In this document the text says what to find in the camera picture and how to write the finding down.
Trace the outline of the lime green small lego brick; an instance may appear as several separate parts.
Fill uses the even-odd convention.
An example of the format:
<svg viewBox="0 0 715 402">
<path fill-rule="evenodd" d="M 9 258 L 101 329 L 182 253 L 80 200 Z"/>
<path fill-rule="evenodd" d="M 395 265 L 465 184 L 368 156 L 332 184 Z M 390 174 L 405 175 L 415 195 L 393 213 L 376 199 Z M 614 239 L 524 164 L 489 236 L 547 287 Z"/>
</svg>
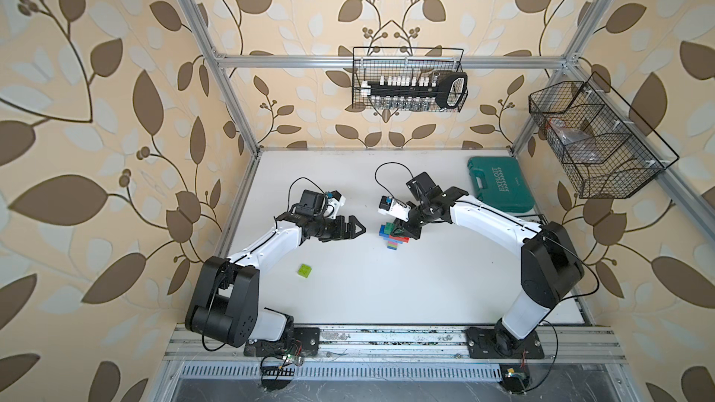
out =
<svg viewBox="0 0 715 402">
<path fill-rule="evenodd" d="M 312 272 L 312 267 L 311 267 L 311 266 L 309 266 L 309 265 L 307 265 L 307 264 L 301 264 L 300 267 L 299 267 L 299 269 L 298 269 L 298 271 L 297 271 L 297 274 L 298 274 L 300 277 L 309 278 L 309 275 L 311 274 L 311 272 Z"/>
</svg>

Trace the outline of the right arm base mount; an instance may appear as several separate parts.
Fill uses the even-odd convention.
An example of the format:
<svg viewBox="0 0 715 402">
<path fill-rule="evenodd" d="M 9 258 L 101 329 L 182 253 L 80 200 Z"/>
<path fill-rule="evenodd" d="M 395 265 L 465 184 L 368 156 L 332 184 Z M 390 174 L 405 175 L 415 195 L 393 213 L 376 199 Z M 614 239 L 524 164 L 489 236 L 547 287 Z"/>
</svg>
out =
<svg viewBox="0 0 715 402">
<path fill-rule="evenodd" d="M 524 339 L 513 337 L 506 329 L 499 327 L 468 327 L 465 341 L 469 357 L 472 359 L 544 359 L 545 353 L 536 331 Z"/>
</svg>

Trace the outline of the green long lego brick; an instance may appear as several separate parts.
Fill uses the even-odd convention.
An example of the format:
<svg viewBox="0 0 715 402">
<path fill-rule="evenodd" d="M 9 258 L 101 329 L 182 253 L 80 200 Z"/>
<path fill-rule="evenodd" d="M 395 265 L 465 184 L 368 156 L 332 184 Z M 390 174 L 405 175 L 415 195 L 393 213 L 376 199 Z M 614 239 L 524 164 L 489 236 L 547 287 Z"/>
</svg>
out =
<svg viewBox="0 0 715 402">
<path fill-rule="evenodd" d="M 401 224 L 401 221 L 399 223 L 386 223 L 384 227 L 384 233 L 387 236 L 394 236 L 394 237 L 404 237 L 404 230 Z"/>
</svg>

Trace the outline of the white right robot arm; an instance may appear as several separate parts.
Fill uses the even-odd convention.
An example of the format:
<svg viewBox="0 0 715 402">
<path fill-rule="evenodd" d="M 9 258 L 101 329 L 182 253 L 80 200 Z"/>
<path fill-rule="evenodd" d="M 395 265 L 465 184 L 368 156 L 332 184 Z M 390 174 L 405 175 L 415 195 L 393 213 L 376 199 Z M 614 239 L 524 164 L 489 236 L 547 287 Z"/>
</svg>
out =
<svg viewBox="0 0 715 402">
<path fill-rule="evenodd" d="M 395 221 L 399 236 L 417 240 L 424 226 L 441 221 L 485 236 L 519 258 L 521 291 L 495 324 L 495 338 L 503 344 L 524 341 L 584 277 L 585 266 L 562 225 L 519 219 L 458 187 L 443 190 L 425 172 L 406 186 L 416 201 Z"/>
</svg>

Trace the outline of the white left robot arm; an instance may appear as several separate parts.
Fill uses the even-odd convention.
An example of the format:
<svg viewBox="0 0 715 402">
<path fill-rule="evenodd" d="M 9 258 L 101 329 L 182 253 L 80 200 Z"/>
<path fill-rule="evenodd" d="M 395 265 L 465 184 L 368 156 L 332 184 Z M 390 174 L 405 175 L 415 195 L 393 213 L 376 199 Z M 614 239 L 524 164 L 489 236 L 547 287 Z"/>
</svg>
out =
<svg viewBox="0 0 715 402">
<path fill-rule="evenodd" d="M 260 278 L 309 239 L 352 240 L 366 233 L 353 215 L 340 213 L 346 199 L 337 191 L 303 191 L 298 203 L 274 218 L 274 225 L 251 245 L 226 258 L 213 256 L 201 267 L 184 327 L 201 339 L 240 347 L 293 342 L 292 318 L 259 307 Z"/>
</svg>

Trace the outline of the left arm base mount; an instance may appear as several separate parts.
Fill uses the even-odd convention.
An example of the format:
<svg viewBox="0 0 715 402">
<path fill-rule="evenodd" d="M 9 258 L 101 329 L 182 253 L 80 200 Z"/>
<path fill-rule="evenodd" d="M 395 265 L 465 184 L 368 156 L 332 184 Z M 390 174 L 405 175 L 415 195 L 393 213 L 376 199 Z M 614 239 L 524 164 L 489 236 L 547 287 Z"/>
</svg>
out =
<svg viewBox="0 0 715 402">
<path fill-rule="evenodd" d="M 320 348 L 320 328 L 288 327 L 278 341 L 249 341 L 244 346 L 245 357 L 316 357 Z"/>
</svg>

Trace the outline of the red long lego brick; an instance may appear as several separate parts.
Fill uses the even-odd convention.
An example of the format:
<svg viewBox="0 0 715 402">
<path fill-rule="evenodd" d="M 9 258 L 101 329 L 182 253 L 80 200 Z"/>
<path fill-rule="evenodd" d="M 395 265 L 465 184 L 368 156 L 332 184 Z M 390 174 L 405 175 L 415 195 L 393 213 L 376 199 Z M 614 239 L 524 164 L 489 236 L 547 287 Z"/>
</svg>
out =
<svg viewBox="0 0 715 402">
<path fill-rule="evenodd" d="M 407 237 L 400 237 L 400 236 L 388 236 L 387 237 L 388 242 L 394 242 L 394 243 L 408 243 L 410 241 L 409 238 Z"/>
</svg>

